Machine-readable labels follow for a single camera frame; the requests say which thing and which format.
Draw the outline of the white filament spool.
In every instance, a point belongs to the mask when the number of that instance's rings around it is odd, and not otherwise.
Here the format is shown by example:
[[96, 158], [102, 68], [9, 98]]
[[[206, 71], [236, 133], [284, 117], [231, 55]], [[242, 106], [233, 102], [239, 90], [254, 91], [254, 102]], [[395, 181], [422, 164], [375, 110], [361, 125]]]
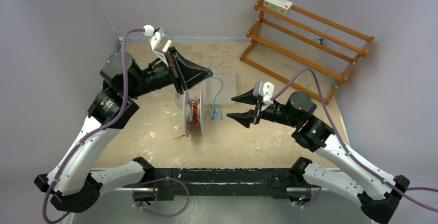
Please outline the white filament spool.
[[184, 135], [189, 137], [195, 130], [200, 130], [202, 133], [203, 124], [203, 96], [201, 90], [198, 96], [190, 98], [189, 91], [183, 94], [183, 121], [184, 121]]

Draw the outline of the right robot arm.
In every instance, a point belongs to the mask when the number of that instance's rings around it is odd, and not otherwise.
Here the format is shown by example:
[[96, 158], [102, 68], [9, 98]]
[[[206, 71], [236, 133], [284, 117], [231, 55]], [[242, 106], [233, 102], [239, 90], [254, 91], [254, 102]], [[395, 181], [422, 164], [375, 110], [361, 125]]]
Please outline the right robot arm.
[[229, 118], [246, 128], [261, 119], [293, 127], [291, 136], [296, 143], [340, 170], [333, 172], [301, 157], [290, 172], [294, 185], [321, 186], [358, 205], [373, 221], [390, 222], [410, 181], [403, 175], [394, 176], [380, 169], [340, 141], [334, 129], [314, 115], [317, 106], [310, 95], [295, 91], [285, 104], [274, 101], [267, 108], [262, 105], [262, 97], [254, 96], [252, 91], [232, 100], [255, 108], [245, 113], [228, 113]]

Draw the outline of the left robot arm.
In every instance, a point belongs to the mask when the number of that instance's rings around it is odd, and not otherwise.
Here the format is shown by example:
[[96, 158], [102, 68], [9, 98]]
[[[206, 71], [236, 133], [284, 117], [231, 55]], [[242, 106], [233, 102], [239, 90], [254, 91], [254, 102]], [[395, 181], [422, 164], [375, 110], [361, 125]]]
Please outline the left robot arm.
[[168, 49], [165, 58], [153, 60], [144, 69], [129, 53], [107, 59], [100, 72], [103, 90], [89, 107], [75, 142], [56, 168], [34, 180], [46, 194], [45, 204], [62, 212], [82, 213], [116, 188], [134, 184], [148, 187], [153, 183], [155, 169], [142, 157], [100, 172], [91, 169], [138, 111], [137, 98], [167, 86], [183, 94], [213, 75], [210, 69], [185, 59], [175, 47]]

